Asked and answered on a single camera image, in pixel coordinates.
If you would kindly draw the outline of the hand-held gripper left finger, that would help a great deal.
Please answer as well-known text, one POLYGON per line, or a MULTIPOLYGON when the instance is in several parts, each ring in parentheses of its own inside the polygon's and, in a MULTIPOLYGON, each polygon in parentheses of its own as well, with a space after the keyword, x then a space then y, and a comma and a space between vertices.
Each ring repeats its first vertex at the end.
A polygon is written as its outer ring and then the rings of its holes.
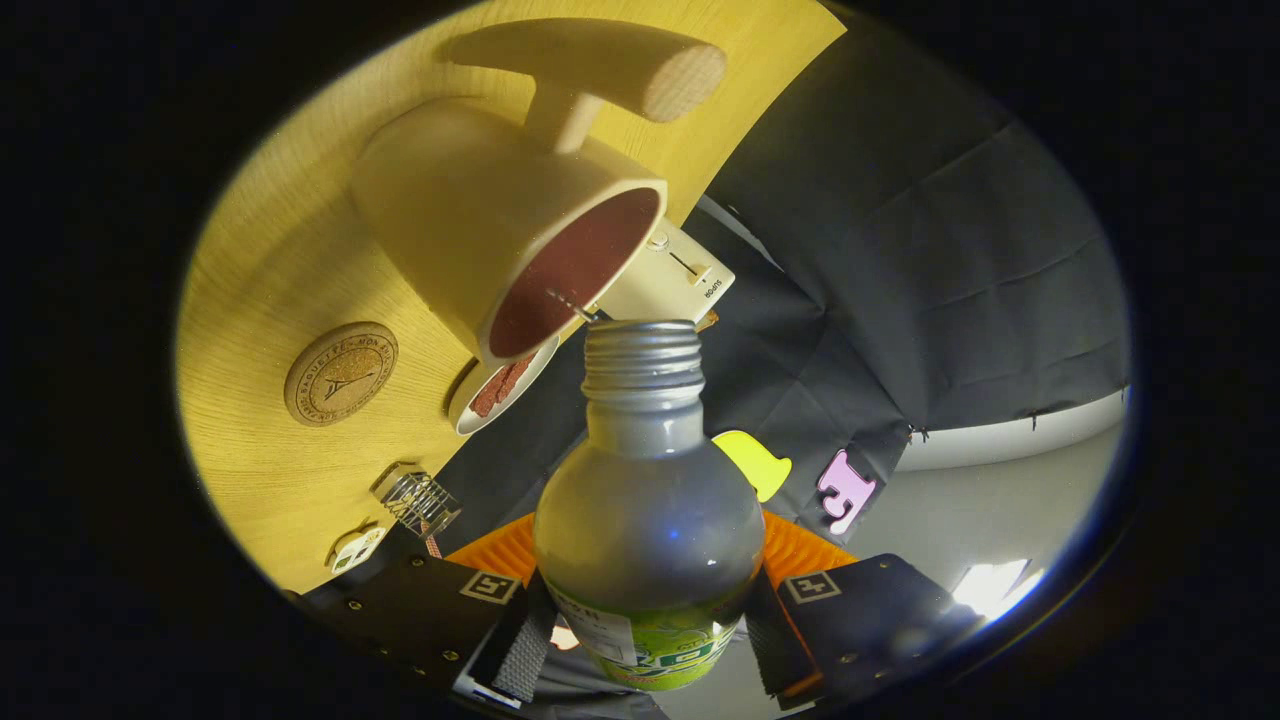
POLYGON ((416 553, 348 571, 292 601, 435 691, 524 708, 535 700, 553 637, 553 598, 536 569, 532 519, 508 523, 445 559, 416 553))

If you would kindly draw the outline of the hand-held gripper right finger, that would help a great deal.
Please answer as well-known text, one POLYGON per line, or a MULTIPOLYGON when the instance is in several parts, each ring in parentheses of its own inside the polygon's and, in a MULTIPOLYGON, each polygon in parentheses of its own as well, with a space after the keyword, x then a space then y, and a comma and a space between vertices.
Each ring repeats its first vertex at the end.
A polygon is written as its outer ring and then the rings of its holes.
POLYGON ((893 553, 856 560, 765 512, 745 623, 764 693, 782 710, 863 701, 923 673, 984 619, 893 553))

